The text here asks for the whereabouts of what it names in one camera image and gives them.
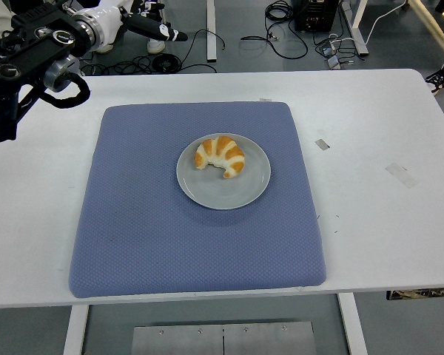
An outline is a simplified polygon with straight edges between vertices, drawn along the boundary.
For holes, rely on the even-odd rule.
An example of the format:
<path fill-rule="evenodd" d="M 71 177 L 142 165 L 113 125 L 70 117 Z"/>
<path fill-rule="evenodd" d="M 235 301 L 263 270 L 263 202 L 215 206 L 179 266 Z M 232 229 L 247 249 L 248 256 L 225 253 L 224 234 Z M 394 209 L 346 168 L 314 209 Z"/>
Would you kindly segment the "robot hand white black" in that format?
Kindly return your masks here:
<path fill-rule="evenodd" d="M 133 1 L 100 1 L 97 7 L 77 10 L 71 19 L 80 23 L 90 37 L 90 51 L 113 44 L 118 31 L 129 31 L 158 41 L 186 41 L 186 33 L 140 14 Z"/>

